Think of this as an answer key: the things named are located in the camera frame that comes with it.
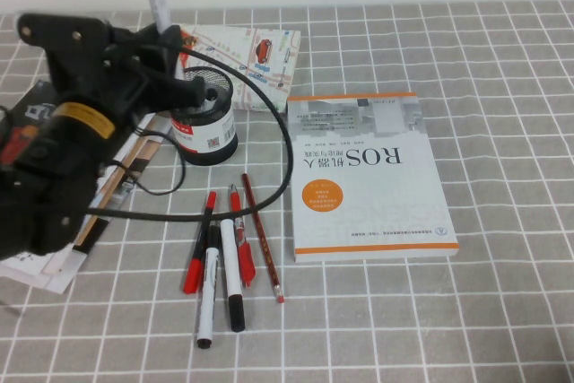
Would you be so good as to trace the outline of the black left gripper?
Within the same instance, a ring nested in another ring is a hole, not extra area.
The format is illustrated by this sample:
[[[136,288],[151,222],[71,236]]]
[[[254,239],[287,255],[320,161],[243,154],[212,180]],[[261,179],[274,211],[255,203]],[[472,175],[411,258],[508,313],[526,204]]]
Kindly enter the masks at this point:
[[[175,76],[180,26],[56,28],[56,139],[124,141],[149,110],[200,108],[203,77]],[[153,77],[153,73],[165,76]]]

